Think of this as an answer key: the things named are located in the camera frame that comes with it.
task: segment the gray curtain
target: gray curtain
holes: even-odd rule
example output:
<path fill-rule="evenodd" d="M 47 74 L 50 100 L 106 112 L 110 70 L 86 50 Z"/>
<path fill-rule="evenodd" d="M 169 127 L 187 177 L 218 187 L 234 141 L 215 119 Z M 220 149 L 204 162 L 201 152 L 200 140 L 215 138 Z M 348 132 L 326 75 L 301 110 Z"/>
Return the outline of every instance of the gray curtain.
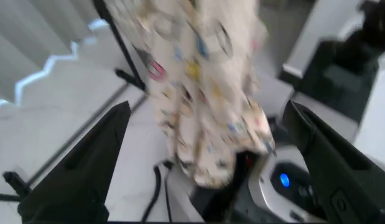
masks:
<path fill-rule="evenodd" d="M 98 18 L 91 0 L 0 0 L 0 104 L 19 104 L 22 87 L 53 59 L 73 59 Z"/>

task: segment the light strip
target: light strip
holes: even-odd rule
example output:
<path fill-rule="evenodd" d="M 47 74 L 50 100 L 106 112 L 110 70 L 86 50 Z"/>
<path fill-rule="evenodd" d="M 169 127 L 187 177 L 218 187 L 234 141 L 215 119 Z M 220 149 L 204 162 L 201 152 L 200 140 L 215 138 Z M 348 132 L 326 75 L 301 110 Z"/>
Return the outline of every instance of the light strip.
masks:
<path fill-rule="evenodd" d="M 93 22 L 91 22 L 88 27 L 91 31 L 94 31 L 96 29 L 102 28 L 108 26 L 108 23 L 102 19 L 96 19 Z M 96 43 L 95 37 L 87 37 L 83 40 L 83 43 L 85 44 L 94 44 Z M 23 78 L 22 80 L 19 80 L 15 85 L 15 105 L 21 106 L 22 102 L 22 94 L 24 91 L 24 88 L 33 83 L 37 80 L 40 80 L 43 77 L 46 77 L 49 75 L 52 71 L 52 68 L 54 67 L 55 63 L 58 60 L 77 60 L 78 59 L 78 44 L 75 42 L 71 42 L 71 51 L 72 54 L 70 55 L 51 55 L 46 60 L 46 63 L 43 67 L 43 69 L 39 72 L 33 73 L 28 75 L 27 77 Z M 0 99 L 0 106 L 5 105 L 7 103 L 10 103 L 6 100 Z"/>

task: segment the cloth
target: cloth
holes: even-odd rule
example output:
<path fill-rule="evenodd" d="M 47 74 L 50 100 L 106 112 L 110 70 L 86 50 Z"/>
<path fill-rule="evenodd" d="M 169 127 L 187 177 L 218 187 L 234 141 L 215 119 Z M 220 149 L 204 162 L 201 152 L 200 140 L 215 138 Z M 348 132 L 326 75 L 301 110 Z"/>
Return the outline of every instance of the cloth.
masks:
<path fill-rule="evenodd" d="M 250 95 L 251 57 L 266 38 L 256 0 L 156 0 L 138 17 L 152 54 L 148 92 L 170 154 L 195 182 L 221 188 L 236 153 L 266 154 L 274 140 Z"/>

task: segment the hanging garment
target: hanging garment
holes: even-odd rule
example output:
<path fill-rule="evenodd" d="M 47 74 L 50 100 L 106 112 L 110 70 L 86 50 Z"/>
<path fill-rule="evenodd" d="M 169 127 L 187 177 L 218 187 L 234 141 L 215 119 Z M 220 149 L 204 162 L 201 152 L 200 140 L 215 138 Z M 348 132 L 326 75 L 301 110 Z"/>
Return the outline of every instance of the hanging garment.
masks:
<path fill-rule="evenodd" d="M 152 62 L 148 91 L 171 155 L 195 182 L 221 188 L 236 153 L 274 148 L 266 115 L 250 95 L 251 57 L 266 38 L 256 0 L 156 0 L 138 21 Z"/>

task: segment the printed pattern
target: printed pattern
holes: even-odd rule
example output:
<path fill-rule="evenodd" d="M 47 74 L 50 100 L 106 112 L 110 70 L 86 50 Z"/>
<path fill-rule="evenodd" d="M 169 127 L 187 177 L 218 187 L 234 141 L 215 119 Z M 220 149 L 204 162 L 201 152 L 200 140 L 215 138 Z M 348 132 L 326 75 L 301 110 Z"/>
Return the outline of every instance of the printed pattern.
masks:
<path fill-rule="evenodd" d="M 256 0 L 154 7 L 145 17 L 153 18 L 148 89 L 156 119 L 183 171 L 198 185 L 221 188 L 233 178 L 235 153 L 275 146 L 263 110 L 249 98 L 257 89 L 250 58 L 266 38 Z"/>

